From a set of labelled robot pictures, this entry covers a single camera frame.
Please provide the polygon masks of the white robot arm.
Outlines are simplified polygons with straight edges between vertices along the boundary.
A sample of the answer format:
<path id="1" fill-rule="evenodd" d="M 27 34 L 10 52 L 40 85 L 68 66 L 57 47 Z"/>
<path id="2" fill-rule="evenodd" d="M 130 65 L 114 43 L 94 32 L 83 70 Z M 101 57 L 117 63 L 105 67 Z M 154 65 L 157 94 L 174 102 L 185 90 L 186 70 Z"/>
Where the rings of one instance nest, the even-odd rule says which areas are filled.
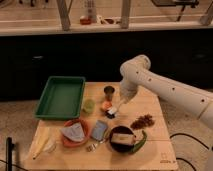
<path id="1" fill-rule="evenodd" d="M 120 67 L 120 97 L 128 103 L 135 97 L 138 87 L 157 94 L 164 100 L 183 108 L 213 130 L 213 93 L 157 75 L 150 71 L 151 61 L 138 55 Z"/>

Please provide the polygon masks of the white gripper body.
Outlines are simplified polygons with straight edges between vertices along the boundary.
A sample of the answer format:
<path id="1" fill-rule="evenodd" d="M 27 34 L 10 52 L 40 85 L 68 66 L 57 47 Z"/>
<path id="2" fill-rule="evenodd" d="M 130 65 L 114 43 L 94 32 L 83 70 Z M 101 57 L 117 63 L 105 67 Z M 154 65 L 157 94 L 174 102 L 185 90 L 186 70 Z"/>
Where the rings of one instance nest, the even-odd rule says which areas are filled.
<path id="1" fill-rule="evenodd" d="M 120 82 L 120 98 L 123 103 L 128 103 L 138 92 L 138 86 L 126 79 Z"/>

